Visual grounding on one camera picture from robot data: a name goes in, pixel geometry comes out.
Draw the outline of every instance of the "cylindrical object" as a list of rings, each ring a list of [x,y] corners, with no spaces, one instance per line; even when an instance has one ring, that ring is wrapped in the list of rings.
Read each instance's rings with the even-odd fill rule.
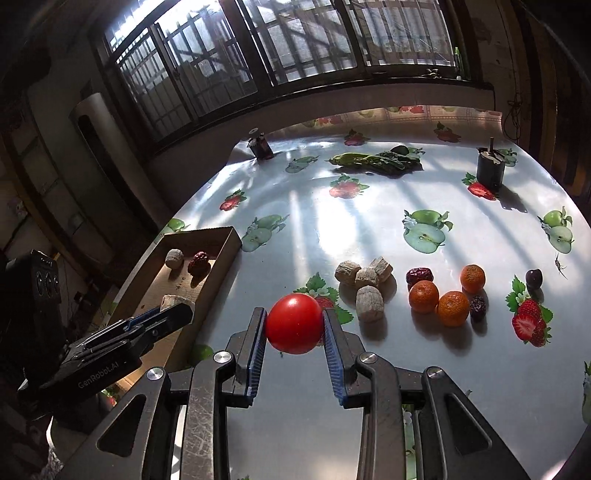
[[[492,193],[498,193],[503,185],[505,160],[498,150],[490,153],[486,148],[479,148],[476,179]]]
[[[248,132],[248,135],[250,136],[248,148],[252,150],[252,153],[254,153],[254,156],[258,160],[270,160],[273,158],[273,150],[271,150],[269,143],[267,143],[264,133],[259,132],[258,128],[253,128]]]

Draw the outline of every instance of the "tray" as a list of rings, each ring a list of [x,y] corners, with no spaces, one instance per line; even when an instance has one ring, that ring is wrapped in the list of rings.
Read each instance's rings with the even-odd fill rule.
[[[164,367],[172,372],[187,365],[191,346],[241,245],[236,230],[230,226],[169,233],[146,250],[115,297],[112,313],[105,317],[105,323],[110,325],[158,307],[162,297],[169,294],[195,302],[195,312],[189,325],[156,342],[142,357],[142,366],[118,382],[121,388],[128,390],[152,367]],[[164,265],[172,248],[182,250],[185,256],[183,267],[177,270]],[[199,251],[209,254],[212,268],[197,282],[187,273],[187,266]]]

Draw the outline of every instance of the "red tomato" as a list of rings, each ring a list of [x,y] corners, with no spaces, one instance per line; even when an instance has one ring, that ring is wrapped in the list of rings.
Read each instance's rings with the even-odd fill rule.
[[[322,308],[305,293],[291,293],[275,303],[265,324],[269,343],[292,355],[312,350],[323,333]]]

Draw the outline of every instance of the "black cup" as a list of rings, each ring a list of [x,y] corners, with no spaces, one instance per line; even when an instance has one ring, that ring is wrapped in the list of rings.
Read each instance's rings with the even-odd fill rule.
[[[476,179],[482,183],[492,193],[499,193],[503,185],[503,176],[505,174],[505,160],[498,150],[493,150],[494,156],[500,163],[493,162],[490,158],[483,156],[486,148],[478,149],[478,169],[476,170]]]

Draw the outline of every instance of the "insect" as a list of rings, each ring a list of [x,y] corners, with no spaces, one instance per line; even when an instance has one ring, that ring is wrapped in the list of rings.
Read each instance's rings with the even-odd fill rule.
[[[558,273],[560,273],[564,278],[566,278],[566,276],[562,273],[562,271],[566,268],[563,267],[560,264],[560,261],[558,260],[558,254],[556,254],[556,260],[554,260],[554,265],[556,265],[556,268],[558,268]]]

